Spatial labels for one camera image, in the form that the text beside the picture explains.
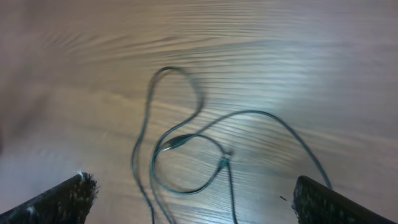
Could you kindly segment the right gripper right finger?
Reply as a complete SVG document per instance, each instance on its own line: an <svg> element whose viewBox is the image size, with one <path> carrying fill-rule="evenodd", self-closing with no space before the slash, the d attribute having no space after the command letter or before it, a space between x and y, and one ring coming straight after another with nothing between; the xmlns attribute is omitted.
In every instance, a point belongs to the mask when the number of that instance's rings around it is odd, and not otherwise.
<svg viewBox="0 0 398 224"><path fill-rule="evenodd" d="M299 224L395 224L304 175L297 179L292 208Z"/></svg>

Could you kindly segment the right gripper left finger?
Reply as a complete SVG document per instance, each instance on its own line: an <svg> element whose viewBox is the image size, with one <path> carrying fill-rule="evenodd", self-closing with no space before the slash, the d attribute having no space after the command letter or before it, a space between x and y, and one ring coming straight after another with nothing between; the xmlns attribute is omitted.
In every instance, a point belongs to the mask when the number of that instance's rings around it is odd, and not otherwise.
<svg viewBox="0 0 398 224"><path fill-rule="evenodd" d="M1 224L84 224L98 193L91 174L79 172L1 214Z"/></svg>

